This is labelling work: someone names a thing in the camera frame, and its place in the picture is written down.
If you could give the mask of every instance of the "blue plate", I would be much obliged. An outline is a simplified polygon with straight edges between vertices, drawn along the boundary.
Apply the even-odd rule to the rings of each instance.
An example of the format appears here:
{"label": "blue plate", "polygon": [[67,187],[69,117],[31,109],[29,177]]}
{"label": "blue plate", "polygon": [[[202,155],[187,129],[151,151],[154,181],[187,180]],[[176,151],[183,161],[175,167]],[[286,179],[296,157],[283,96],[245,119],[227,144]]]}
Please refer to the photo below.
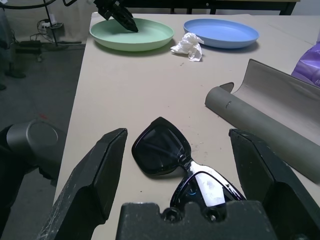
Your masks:
{"label": "blue plate", "polygon": [[222,49],[239,49],[253,44],[259,33],[247,25],[214,18],[193,19],[184,23],[186,33],[194,33],[204,45]]}

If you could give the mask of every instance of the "purple bag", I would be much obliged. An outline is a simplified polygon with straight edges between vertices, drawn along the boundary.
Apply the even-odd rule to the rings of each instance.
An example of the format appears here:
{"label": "purple bag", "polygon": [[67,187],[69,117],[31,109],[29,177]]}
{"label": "purple bag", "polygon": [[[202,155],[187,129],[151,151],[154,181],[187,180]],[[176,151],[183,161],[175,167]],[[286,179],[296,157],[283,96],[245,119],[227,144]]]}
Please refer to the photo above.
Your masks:
{"label": "purple bag", "polygon": [[303,54],[291,75],[320,88],[320,32],[316,44]]}

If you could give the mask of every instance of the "plastic plate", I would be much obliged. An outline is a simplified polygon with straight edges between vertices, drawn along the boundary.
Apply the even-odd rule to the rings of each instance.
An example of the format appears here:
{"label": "plastic plate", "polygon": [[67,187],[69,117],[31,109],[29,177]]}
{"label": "plastic plate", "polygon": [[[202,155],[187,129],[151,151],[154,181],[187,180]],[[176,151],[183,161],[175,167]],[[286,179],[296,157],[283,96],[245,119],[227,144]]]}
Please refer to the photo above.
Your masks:
{"label": "plastic plate", "polygon": [[116,20],[93,25],[90,34],[101,45],[121,51],[140,52],[160,48],[174,36],[174,30],[160,22],[134,18],[139,32],[126,30]]}
{"label": "plastic plate", "polygon": [[204,45],[222,49],[238,49],[253,44],[259,33],[247,25],[214,18],[193,19],[184,23],[186,33],[194,33]]}

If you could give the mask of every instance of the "sunglasses lens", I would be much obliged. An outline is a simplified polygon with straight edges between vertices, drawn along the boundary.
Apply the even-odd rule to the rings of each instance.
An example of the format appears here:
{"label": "sunglasses lens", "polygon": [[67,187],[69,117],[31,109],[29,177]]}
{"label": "sunglasses lens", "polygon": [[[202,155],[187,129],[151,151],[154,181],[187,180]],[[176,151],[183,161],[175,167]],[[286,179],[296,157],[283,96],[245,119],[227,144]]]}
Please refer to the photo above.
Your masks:
{"label": "sunglasses lens", "polygon": [[158,125],[138,142],[135,155],[147,170],[175,167],[185,149],[174,133],[164,125]]}
{"label": "sunglasses lens", "polygon": [[195,202],[201,209],[234,200],[229,192],[211,175],[200,172],[194,175],[181,189],[175,206],[181,210],[185,204]]}

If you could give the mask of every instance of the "gray curved sheet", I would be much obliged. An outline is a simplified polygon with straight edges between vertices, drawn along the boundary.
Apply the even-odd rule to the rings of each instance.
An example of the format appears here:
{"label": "gray curved sheet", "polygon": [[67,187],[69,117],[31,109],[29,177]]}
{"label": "gray curved sheet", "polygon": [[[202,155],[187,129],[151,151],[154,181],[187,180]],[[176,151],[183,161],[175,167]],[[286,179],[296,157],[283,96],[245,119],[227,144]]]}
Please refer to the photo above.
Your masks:
{"label": "gray curved sheet", "polygon": [[214,87],[205,105],[320,184],[320,88],[251,59],[241,87],[232,89]]}

